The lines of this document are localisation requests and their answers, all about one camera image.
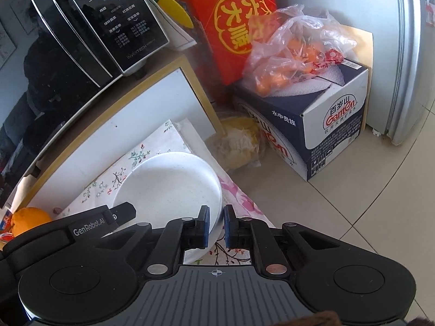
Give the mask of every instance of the refrigerator foot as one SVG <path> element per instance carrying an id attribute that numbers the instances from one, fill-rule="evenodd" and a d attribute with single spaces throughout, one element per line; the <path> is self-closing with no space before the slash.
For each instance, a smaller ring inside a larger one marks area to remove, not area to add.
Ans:
<path id="1" fill-rule="evenodd" d="M 375 129 L 373 129 L 373 135 L 375 135 L 376 137 L 379 137 L 382 134 L 379 131 L 376 131 Z"/>

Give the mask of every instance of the plastic bag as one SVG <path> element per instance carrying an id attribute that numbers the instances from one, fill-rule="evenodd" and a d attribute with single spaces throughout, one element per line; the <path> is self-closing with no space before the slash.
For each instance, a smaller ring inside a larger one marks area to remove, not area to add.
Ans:
<path id="1" fill-rule="evenodd" d="M 245 165 L 260 166 L 265 139 L 255 120 L 238 112 L 218 113 L 225 135 L 208 144 L 208 149 L 226 171 Z"/>
<path id="2" fill-rule="evenodd" d="M 304 5 L 249 19 L 252 51 L 243 72 L 246 86 L 263 97 L 342 63 L 355 46 L 328 11 L 325 18 L 304 15 Z"/>

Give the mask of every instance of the black microwave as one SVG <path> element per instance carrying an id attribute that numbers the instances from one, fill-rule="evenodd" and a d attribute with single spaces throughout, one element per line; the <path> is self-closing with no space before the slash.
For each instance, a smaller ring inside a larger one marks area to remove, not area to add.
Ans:
<path id="1" fill-rule="evenodd" d="M 0 207 L 88 104 L 168 42 L 148 0 L 0 0 Z"/>

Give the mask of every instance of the floral tablecloth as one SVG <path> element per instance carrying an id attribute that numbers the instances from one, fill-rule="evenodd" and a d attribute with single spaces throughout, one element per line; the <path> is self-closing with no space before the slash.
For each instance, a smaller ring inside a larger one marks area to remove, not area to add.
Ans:
<path id="1" fill-rule="evenodd" d="M 107 205 L 112 207 L 116 191 L 137 165 L 160 153 L 174 151 L 193 153 L 210 164 L 219 177 L 222 186 L 223 204 L 232 204 L 237 217 L 261 219 L 270 227 L 273 227 L 273 224 L 258 209 L 257 205 L 240 190 L 229 175 L 219 166 L 188 120 L 183 120 L 179 124 L 174 124 L 171 120 L 166 121 L 149 137 L 119 158 L 116 163 L 112 164 L 95 181 L 90 183 L 57 218 L 98 206 Z M 195 263 L 204 265 L 249 264 L 251 259 L 247 250 L 227 249 L 222 230 L 215 245 Z"/>

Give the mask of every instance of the white plate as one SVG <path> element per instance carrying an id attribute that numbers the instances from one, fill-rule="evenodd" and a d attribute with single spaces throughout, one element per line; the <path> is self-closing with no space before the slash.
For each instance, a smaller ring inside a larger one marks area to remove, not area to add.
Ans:
<path id="1" fill-rule="evenodd" d="M 202 205 L 210 207 L 209 247 L 216 243 L 222 231 L 219 178 L 208 163 L 190 153 L 168 152 L 142 162 L 123 181 L 113 206 L 123 202 L 130 202 L 136 208 L 136 218 L 116 231 L 139 222 L 163 228 L 177 218 L 198 217 Z M 184 263 L 193 263 L 207 251 L 186 251 Z"/>

